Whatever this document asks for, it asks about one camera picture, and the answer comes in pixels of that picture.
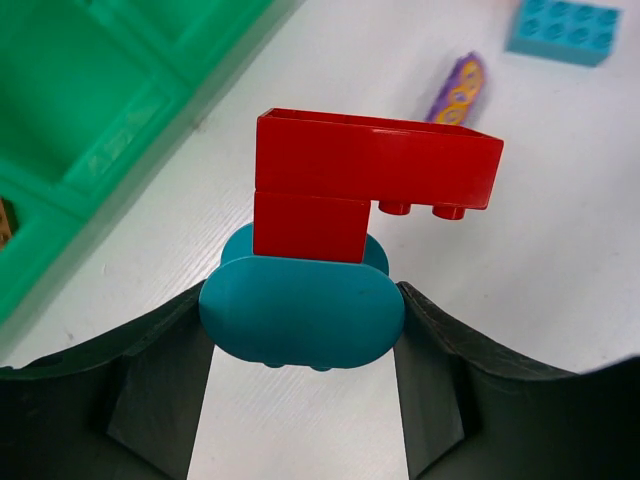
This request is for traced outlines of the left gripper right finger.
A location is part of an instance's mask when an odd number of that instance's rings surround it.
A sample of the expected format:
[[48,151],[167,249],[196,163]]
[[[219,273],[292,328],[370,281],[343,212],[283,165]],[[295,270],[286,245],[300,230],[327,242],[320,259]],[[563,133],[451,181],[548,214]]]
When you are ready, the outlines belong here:
[[635,479],[639,361],[572,373],[507,348],[401,283],[394,348],[413,479]]

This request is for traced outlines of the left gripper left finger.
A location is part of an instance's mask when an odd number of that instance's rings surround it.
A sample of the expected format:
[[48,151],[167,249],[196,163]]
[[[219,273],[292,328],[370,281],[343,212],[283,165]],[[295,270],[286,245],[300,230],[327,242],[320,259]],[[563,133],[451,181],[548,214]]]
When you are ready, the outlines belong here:
[[2,368],[2,478],[186,478],[214,350],[199,317],[201,288]]

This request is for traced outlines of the teal oval lego piece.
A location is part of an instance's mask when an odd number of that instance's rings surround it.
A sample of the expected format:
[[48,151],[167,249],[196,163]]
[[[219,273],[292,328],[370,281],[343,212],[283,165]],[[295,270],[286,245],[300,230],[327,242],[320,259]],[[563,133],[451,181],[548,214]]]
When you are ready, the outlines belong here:
[[360,263],[259,256],[252,248],[247,224],[227,240],[199,294],[200,321],[227,354],[272,368],[351,369],[400,337],[404,300],[375,238],[367,237]]

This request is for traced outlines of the brown lego plate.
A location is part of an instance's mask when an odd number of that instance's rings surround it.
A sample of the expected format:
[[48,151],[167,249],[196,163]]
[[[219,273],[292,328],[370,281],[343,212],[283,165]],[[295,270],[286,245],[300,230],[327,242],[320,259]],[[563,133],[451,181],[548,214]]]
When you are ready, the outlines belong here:
[[2,197],[0,200],[0,250],[3,251],[19,229],[19,220],[14,204]]

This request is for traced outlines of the red square lego brick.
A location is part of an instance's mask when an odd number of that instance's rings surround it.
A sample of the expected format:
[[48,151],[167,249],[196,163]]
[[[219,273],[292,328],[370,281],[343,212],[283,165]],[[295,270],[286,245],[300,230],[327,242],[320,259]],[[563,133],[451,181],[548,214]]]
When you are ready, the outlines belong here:
[[364,256],[371,202],[258,191],[254,196],[253,253],[359,263]]

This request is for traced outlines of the red long lego brick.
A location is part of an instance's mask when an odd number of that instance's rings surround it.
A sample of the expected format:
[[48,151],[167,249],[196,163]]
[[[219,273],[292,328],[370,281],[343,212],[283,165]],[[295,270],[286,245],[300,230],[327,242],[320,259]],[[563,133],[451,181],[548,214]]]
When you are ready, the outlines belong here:
[[462,126],[274,108],[257,120],[256,187],[459,220],[487,208],[503,148]]

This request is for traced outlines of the purple lego with gold studs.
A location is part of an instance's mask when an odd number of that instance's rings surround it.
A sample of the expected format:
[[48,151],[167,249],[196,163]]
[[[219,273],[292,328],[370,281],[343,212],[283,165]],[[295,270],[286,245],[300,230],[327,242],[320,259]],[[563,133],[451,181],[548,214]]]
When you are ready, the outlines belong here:
[[459,57],[424,117],[428,123],[464,126],[487,83],[487,70],[475,51]]

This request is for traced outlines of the blue lego brick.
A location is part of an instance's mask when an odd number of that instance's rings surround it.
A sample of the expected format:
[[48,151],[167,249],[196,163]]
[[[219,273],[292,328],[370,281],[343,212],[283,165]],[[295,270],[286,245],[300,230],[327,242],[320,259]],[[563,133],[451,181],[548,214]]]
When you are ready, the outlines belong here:
[[595,67],[615,44],[622,11],[575,1],[527,0],[516,9],[505,50]]

